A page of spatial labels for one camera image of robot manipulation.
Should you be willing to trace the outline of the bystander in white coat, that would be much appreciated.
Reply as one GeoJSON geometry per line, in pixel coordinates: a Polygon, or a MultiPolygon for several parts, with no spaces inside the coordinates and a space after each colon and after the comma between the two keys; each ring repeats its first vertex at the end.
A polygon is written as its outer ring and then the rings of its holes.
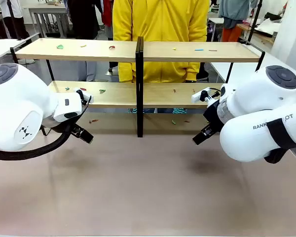
{"type": "Polygon", "coordinates": [[[29,33],[24,25],[24,18],[19,1],[0,0],[0,9],[10,37],[17,40],[28,38],[29,33]]]}

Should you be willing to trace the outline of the bystander in black clothes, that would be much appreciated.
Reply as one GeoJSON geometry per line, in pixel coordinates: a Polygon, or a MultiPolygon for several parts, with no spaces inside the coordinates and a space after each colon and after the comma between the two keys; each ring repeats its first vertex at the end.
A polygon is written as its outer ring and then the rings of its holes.
{"type": "Polygon", "coordinates": [[[67,0],[73,31],[77,39],[93,40],[97,37],[99,23],[96,8],[101,9],[100,0],[67,0]]]}

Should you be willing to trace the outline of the white side table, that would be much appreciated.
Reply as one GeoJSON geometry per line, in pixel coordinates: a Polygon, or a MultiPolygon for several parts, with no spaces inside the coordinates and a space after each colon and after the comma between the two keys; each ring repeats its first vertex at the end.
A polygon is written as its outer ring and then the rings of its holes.
{"type": "Polygon", "coordinates": [[[0,58],[10,52],[11,48],[16,48],[21,46],[26,42],[25,39],[0,39],[0,58]]]}
{"type": "MultiPolygon", "coordinates": [[[[210,64],[218,74],[220,80],[225,82],[227,80],[227,75],[228,75],[231,63],[214,62],[210,64]]],[[[231,69],[231,73],[229,75],[228,83],[231,83],[234,85],[240,85],[244,83],[254,73],[257,65],[258,65],[257,63],[234,63],[231,69]]],[[[261,64],[261,68],[265,66],[270,66],[270,65],[283,66],[285,68],[290,69],[296,75],[296,70],[286,65],[282,61],[278,60],[271,54],[266,53],[261,64]]]]}

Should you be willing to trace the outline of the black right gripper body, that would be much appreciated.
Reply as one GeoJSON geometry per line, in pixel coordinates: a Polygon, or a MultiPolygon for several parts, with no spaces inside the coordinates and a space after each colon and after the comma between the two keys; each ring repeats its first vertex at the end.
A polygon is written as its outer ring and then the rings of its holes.
{"type": "Polygon", "coordinates": [[[208,122],[208,125],[205,127],[206,130],[209,129],[210,131],[221,131],[221,129],[223,128],[224,124],[220,120],[217,113],[219,104],[219,100],[217,100],[204,112],[203,116],[208,122]]]}

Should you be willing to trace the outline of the wooden shelf unit black frame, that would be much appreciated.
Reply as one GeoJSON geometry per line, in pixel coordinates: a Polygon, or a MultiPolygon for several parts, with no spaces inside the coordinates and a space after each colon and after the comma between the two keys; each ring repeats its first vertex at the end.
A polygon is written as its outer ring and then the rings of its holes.
{"type": "MultiPolygon", "coordinates": [[[[71,91],[75,87],[84,87],[95,98],[90,107],[130,108],[136,107],[136,83],[64,81],[54,76],[50,63],[52,61],[135,63],[133,61],[135,47],[136,42],[134,41],[38,38],[23,48],[11,48],[10,51],[14,62],[17,62],[19,58],[45,60],[49,71],[48,76],[51,77],[51,82],[46,86],[53,92],[68,94],[68,91],[65,90],[66,86],[71,91]],[[62,45],[64,48],[57,49],[58,45],[62,45]],[[112,45],[115,46],[115,49],[109,49],[112,45]],[[100,94],[99,90],[101,89],[105,90],[105,93],[100,94]]],[[[137,114],[86,112],[76,123],[93,136],[96,134],[137,135],[137,114]],[[90,124],[91,119],[99,121],[90,124]]]]}
{"type": "Polygon", "coordinates": [[[137,108],[137,136],[144,132],[144,62],[218,62],[231,63],[229,73],[234,63],[257,63],[261,66],[265,52],[258,55],[247,46],[250,42],[241,39],[240,42],[147,42],[139,37],[136,43],[134,59],[136,63],[136,108],[137,108]]]}

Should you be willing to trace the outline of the bystander in red top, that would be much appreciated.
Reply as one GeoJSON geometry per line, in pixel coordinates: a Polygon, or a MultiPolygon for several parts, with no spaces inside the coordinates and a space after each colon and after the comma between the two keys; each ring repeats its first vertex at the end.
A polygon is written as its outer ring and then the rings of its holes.
{"type": "Polygon", "coordinates": [[[112,26],[112,10],[114,0],[101,0],[102,6],[102,22],[105,26],[112,26]]]}

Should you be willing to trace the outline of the grey background table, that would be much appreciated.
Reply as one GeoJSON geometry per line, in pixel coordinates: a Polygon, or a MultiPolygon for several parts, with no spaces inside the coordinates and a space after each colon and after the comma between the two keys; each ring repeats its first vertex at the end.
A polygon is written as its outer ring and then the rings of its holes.
{"type": "Polygon", "coordinates": [[[24,7],[30,14],[32,25],[37,27],[42,37],[66,38],[71,28],[65,5],[44,1],[24,7]]]}

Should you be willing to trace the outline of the bystander in grey top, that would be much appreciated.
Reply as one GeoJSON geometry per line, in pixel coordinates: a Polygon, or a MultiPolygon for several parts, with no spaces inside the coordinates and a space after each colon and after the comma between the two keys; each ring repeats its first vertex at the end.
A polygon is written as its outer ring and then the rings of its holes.
{"type": "Polygon", "coordinates": [[[222,42],[237,42],[242,30],[237,26],[256,8],[258,0],[220,0],[219,17],[223,19],[222,42]]]}

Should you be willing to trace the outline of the person in yellow hoodie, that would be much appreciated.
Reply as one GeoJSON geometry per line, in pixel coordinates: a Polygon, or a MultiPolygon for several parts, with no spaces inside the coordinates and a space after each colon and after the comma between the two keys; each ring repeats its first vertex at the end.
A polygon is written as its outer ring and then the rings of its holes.
{"type": "MultiPolygon", "coordinates": [[[[207,40],[210,0],[114,0],[113,39],[117,41],[207,40]]],[[[145,83],[196,81],[200,63],[145,62],[145,83]]]]}

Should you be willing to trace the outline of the black tripod pole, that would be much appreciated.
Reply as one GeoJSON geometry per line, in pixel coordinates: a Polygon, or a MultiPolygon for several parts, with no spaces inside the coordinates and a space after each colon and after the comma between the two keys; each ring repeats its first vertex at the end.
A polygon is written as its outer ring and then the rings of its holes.
{"type": "Polygon", "coordinates": [[[22,26],[22,9],[19,3],[19,0],[9,0],[11,3],[11,15],[10,15],[10,21],[11,21],[11,27],[9,32],[12,34],[13,39],[22,39],[22,31],[21,31],[21,26],[22,26]]]}
{"type": "Polygon", "coordinates": [[[251,42],[253,33],[255,31],[255,27],[257,25],[257,20],[258,20],[258,17],[259,17],[260,9],[262,7],[262,1],[263,0],[259,0],[258,6],[257,6],[257,9],[256,9],[256,14],[255,14],[255,17],[254,17],[254,21],[253,21],[253,24],[251,26],[250,33],[249,33],[249,36],[248,36],[248,39],[247,39],[248,42],[251,42]]]}

